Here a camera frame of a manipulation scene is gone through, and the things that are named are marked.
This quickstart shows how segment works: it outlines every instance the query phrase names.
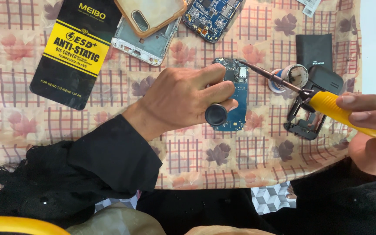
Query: circuit board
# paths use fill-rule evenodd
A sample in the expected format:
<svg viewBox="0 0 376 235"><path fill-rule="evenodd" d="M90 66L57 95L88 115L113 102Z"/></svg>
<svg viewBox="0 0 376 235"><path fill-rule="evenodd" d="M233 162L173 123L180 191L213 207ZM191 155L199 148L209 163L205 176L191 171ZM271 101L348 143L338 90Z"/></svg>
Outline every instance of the circuit board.
<svg viewBox="0 0 376 235"><path fill-rule="evenodd" d="M234 83L234 93L230 97L237 100L238 107L230 111L227 120L221 126L215 126L216 131L240 131L246 123L247 109L247 81L249 80L249 71L246 65L238 62L237 59L217 58L213 64L221 63L226 67L226 75L224 81L232 81Z"/></svg>
<svg viewBox="0 0 376 235"><path fill-rule="evenodd" d="M204 40L216 43L243 0L194 0L182 21Z"/></svg>

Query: floral tablecloth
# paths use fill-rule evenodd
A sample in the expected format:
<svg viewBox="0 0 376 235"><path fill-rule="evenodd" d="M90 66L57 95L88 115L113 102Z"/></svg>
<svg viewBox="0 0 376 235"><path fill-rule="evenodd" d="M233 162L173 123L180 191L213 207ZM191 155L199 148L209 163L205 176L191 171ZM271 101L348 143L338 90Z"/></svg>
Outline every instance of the floral tablecloth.
<svg viewBox="0 0 376 235"><path fill-rule="evenodd" d="M245 0L216 44L180 24L160 67L110 49L85 110L77 111L29 91L60 6L59 0L0 0L0 164L20 161L33 145L80 138L140 99L166 67L200 69L229 57L268 70L284 68L296 61L296 34L332 34L334 71L343 77L344 89L361 89L359 0L322 0L313 18L296 0ZM251 72L244 130L223 133L204 124L151 142L163 161L156 188L273 185L345 157L354 132L343 124L328 118L314 141L285 131L294 99L289 91L270 92L267 80Z"/></svg>

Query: black phone back cover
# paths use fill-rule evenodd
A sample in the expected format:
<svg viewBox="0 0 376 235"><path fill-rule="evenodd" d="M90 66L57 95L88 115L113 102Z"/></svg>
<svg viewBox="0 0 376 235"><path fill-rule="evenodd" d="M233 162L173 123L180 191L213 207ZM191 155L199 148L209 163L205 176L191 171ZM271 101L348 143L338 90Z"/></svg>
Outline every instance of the black phone back cover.
<svg viewBox="0 0 376 235"><path fill-rule="evenodd" d="M30 91L84 109L121 16L112 0L64 0Z"/></svg>
<svg viewBox="0 0 376 235"><path fill-rule="evenodd" d="M332 34L296 35L297 64L304 65L308 71L314 65L333 70Z"/></svg>

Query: barcode sticker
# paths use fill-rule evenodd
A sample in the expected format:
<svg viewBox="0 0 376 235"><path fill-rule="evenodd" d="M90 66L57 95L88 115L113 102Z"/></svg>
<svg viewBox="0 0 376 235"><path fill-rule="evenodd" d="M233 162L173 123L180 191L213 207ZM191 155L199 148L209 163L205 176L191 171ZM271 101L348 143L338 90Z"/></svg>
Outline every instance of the barcode sticker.
<svg viewBox="0 0 376 235"><path fill-rule="evenodd" d="M318 1L318 0L297 0L299 1L300 3L310 7L310 8L313 8L314 5L316 4L316 2L321 2L321 1Z"/></svg>
<svg viewBox="0 0 376 235"><path fill-rule="evenodd" d="M306 16L312 18L314 12L319 6L321 0L297 0L298 2L305 5L304 10L302 11Z"/></svg>
<svg viewBox="0 0 376 235"><path fill-rule="evenodd" d="M306 16L313 18L314 11L310 10L307 6L302 11Z"/></svg>

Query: black clothing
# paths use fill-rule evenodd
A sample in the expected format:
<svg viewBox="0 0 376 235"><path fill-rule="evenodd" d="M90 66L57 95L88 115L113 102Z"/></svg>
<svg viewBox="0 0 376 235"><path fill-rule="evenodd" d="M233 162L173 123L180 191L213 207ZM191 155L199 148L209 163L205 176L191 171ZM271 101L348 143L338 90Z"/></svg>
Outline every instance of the black clothing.
<svg viewBox="0 0 376 235"><path fill-rule="evenodd" d="M168 235L184 235L193 227L208 225L256 228L278 234L256 212L248 188L143 192L136 209L159 221Z"/></svg>
<svg viewBox="0 0 376 235"><path fill-rule="evenodd" d="M327 171L291 181L297 208L263 218L284 234L376 234L376 180L352 177L351 163L346 158Z"/></svg>
<svg viewBox="0 0 376 235"><path fill-rule="evenodd" d="M275 234L376 234L376 179L349 174L345 159L325 172L292 181L297 209L258 216L250 189L155 190L160 159L118 115L76 142L35 146L14 172L0 167L0 215L67 228L86 221L104 198L130 198L169 235L200 225L256 228Z"/></svg>
<svg viewBox="0 0 376 235"><path fill-rule="evenodd" d="M250 189L155 190L142 193L136 209L153 216L172 235L201 225L285 235L376 234L376 181L352 177L351 164L346 158L324 172L291 181L297 208L263 216L255 211Z"/></svg>
<svg viewBox="0 0 376 235"><path fill-rule="evenodd" d="M26 160L0 166L0 215L28 217L67 228L87 221L95 203L152 191L162 162L118 115L73 141L32 147Z"/></svg>

